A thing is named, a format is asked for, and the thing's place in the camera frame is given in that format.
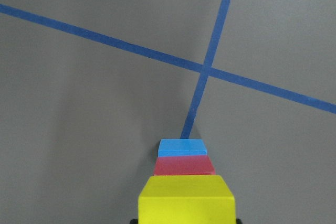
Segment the stack of blocks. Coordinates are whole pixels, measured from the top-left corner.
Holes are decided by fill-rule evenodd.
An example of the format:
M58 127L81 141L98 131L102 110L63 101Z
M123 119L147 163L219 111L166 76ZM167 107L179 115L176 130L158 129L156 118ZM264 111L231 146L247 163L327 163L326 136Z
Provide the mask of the stack of blocks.
M235 198L201 139L162 139L140 193L139 224L235 224Z

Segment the blue tape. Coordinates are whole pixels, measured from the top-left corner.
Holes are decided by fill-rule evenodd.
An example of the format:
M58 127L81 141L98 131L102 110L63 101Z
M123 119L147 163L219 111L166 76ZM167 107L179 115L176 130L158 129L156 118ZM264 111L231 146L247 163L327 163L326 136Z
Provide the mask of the blue tape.
M224 27L229 5L230 5L230 0L222 0L222 2L220 3L219 11L218 11L217 18L216 18L216 23L215 23L215 26L214 26L214 29L211 35L211 39L209 42L208 50L205 55L202 71L201 71L200 77L196 85L196 89L194 92L194 96L192 98L192 102L191 102L191 105L188 111L188 115L185 119L181 138L189 138L191 129L194 125L196 114L197 114L197 109L200 105L200 102L201 102L201 99L204 93L205 85L207 83L207 79L210 74L211 66L212 66L212 63L216 55L219 39L222 34L222 30Z
M119 40L113 37L109 37L107 35L103 35L100 33L96 33L94 31L86 30L84 28L80 28L77 26L73 26L70 24L66 24L51 18L46 18L43 16L39 16L36 14L32 14L29 12L25 12L24 10L16 9L10 6L0 4L0 13L7 14L9 16L21 18L36 24L40 24L43 26L47 26L59 31L64 31L69 34L73 34L85 39L90 39L105 45L109 45L111 47L116 47L128 52L135 53L137 55L146 56L151 59L155 59L158 61L162 61L171 65L175 65L184 69L193 70L196 72L200 72L202 65L193 61L185 60L173 55L165 54L163 52L155 51L149 48L145 48L142 46L130 44L123 40Z
M210 76L336 114L336 105L233 73L211 68Z

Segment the floor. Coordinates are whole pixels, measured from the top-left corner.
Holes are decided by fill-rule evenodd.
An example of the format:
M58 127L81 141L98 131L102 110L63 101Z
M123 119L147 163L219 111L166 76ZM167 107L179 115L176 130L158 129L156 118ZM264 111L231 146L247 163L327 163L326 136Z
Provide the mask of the floor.
M0 0L0 223L129 223L183 129L243 223L334 223L336 0L221 1Z

